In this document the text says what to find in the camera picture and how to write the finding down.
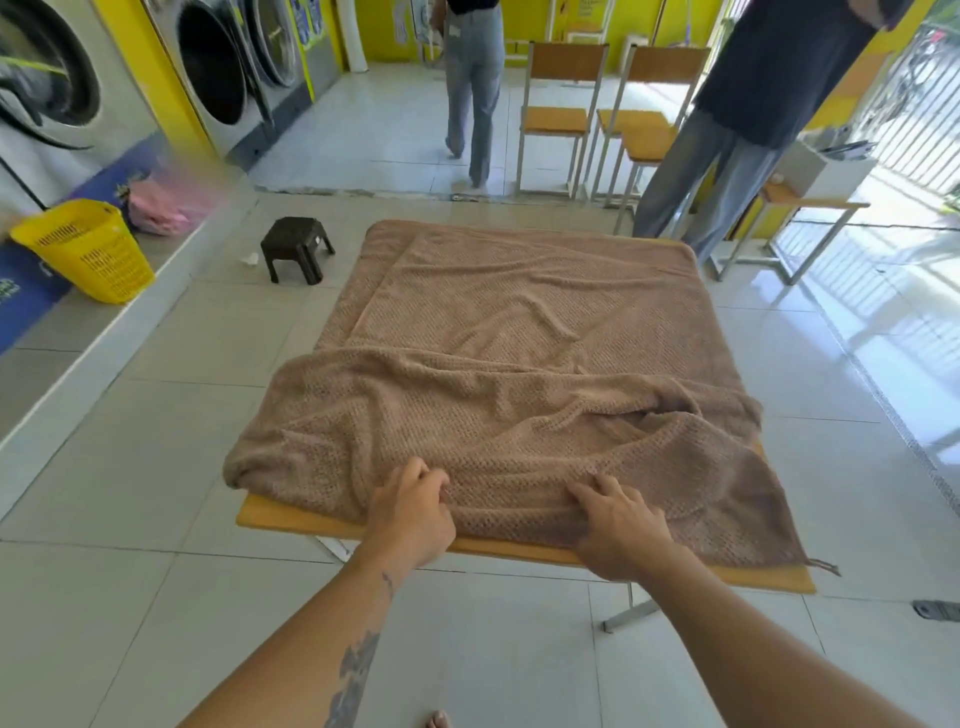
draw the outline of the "white box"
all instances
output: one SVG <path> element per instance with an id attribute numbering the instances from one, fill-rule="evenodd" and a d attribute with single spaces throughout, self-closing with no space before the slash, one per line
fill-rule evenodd
<path id="1" fill-rule="evenodd" d="M 847 201 L 876 166 L 876 159 L 824 157 L 800 139 L 787 147 L 774 169 L 798 197 Z"/>

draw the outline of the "woman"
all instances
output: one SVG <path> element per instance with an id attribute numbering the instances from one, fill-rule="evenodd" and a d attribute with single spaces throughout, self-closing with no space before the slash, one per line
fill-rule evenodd
<path id="1" fill-rule="evenodd" d="M 467 110 L 472 95 L 469 175 L 474 187 L 482 187 L 490 175 L 493 111 L 500 96 L 500 77 L 506 56 L 500 2 L 440 0 L 434 5 L 430 25 L 444 37 L 446 94 L 450 102 L 446 148 L 457 159 L 464 153 Z"/>

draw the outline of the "jeans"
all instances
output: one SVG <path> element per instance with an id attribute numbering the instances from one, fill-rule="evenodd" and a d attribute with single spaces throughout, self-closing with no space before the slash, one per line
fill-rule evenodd
<path id="1" fill-rule="evenodd" d="M 703 262 L 770 177 L 782 154 L 783 149 L 751 144 L 708 113 L 694 110 L 640 198 L 634 237 L 659 237 L 716 161 L 716 183 L 684 235 L 684 243 Z"/>
<path id="2" fill-rule="evenodd" d="M 450 116 L 446 146 L 454 157 L 464 152 L 467 111 L 473 97 L 473 140 L 470 144 L 470 181 L 479 187 L 490 175 L 493 111 L 500 96 L 500 77 L 506 52 L 500 6 L 489 10 L 448 12 L 444 32 L 446 94 Z"/>

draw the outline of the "plastic basket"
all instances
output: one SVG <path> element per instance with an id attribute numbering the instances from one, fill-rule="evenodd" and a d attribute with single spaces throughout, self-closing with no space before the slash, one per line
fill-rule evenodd
<path id="1" fill-rule="evenodd" d="M 10 236 L 103 303 L 126 303 L 154 282 L 123 215 L 107 203 L 70 200 L 21 223 Z"/>

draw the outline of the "metal gate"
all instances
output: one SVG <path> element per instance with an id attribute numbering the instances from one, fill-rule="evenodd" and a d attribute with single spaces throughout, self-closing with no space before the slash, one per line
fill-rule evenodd
<path id="1" fill-rule="evenodd" d="M 939 195 L 960 182 L 960 2 L 938 2 L 860 115 L 887 169 Z"/>

